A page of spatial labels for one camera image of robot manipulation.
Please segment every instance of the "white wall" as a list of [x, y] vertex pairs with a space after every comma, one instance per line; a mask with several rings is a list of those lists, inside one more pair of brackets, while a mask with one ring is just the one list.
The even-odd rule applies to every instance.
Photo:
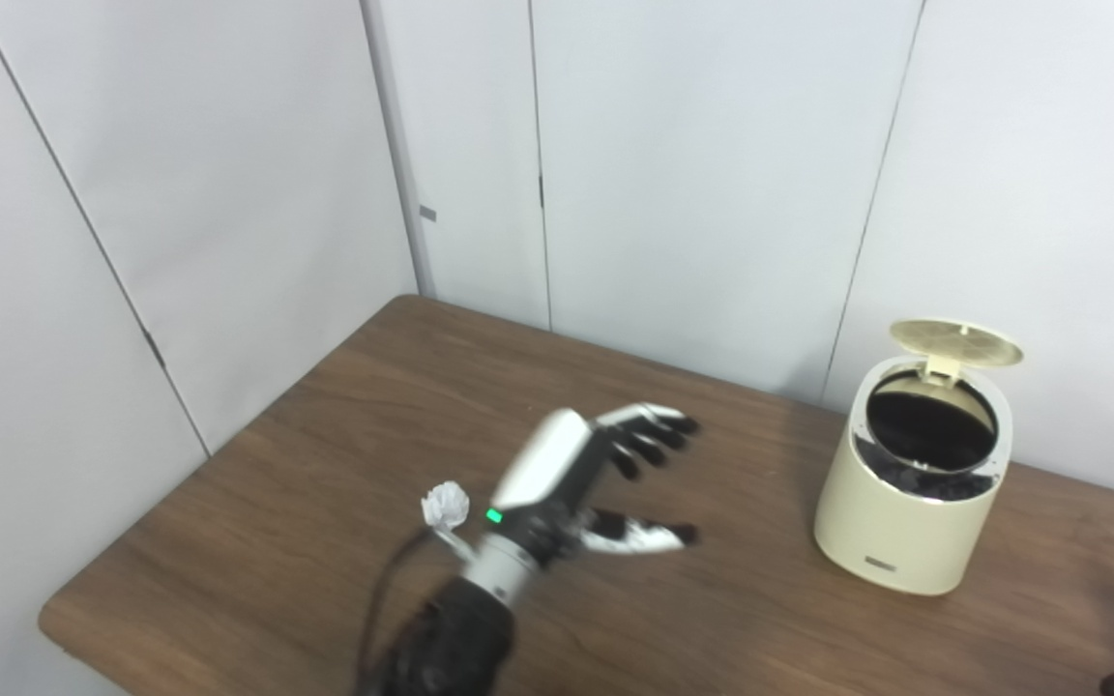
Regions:
[[37, 611], [202, 459], [0, 62], [0, 696], [120, 693]]
[[1114, 487], [1114, 0], [927, 6], [825, 404], [920, 314], [1013, 334], [1015, 458]]
[[535, 0], [554, 331], [817, 401], [919, 0]]
[[211, 449], [414, 291], [345, 0], [0, 0], [0, 45]]
[[432, 295], [548, 329], [527, 3], [367, 8]]

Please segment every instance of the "robotic hand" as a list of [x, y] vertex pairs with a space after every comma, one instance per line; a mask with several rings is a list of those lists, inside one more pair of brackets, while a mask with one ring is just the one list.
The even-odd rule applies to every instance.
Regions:
[[354, 694], [487, 695], [514, 640], [510, 607], [553, 559], [578, 547], [647, 553], [690, 546], [691, 525], [652, 523], [583, 504], [606, 463], [637, 479], [635, 454], [659, 464], [664, 447], [681, 449], [695, 430], [685, 414], [654, 404], [592, 421], [570, 409], [549, 414], [492, 494], [487, 519], [495, 528], [476, 558], [402, 629]]

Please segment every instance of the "trash can lid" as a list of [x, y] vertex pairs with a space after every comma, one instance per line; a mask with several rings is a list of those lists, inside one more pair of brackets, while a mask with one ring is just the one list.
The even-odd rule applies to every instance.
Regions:
[[959, 365], [1004, 369], [1024, 354], [1015, 343], [986, 326], [955, 320], [902, 320], [893, 323], [892, 339], [911, 353], [927, 355], [931, 370], [956, 378]]

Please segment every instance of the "brown tabletop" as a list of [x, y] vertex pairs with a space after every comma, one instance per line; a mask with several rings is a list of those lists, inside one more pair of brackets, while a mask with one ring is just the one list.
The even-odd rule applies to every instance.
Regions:
[[[641, 400], [702, 435], [637, 483], [606, 471], [594, 502], [693, 521], [702, 546], [554, 565], [497, 693], [1091, 696], [1114, 670], [1111, 490], [1017, 465], [960, 589], [879, 589], [810, 536], [843, 415], [416, 296], [59, 590], [40, 628], [137, 695], [341, 696], [370, 586], [430, 487], [458, 480], [481, 512], [548, 411]], [[417, 556], [377, 645], [456, 572], [442, 549]]]

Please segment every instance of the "black fingertip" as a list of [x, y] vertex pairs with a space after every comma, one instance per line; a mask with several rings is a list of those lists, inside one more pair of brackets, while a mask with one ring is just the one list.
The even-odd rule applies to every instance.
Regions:
[[700, 431], [700, 424], [694, 419], [662, 419], [664, 424], [668, 428], [676, 430], [677, 432], [685, 432], [686, 435], [693, 435], [693, 433]]
[[634, 458], [631, 454], [624, 452], [616, 453], [613, 455], [613, 463], [618, 467], [618, 471], [626, 480], [638, 479], [638, 464], [635, 463]]
[[682, 447], [685, 447], [685, 437], [676, 430], [654, 427], [647, 430], [646, 435], [653, 440], [663, 442], [664, 445], [671, 447], [673, 450], [681, 450]]
[[693, 546], [693, 543], [700, 542], [700, 528], [693, 523], [672, 523], [665, 525], [668, 531], [672, 531], [675, 537], [682, 540], [685, 546]]

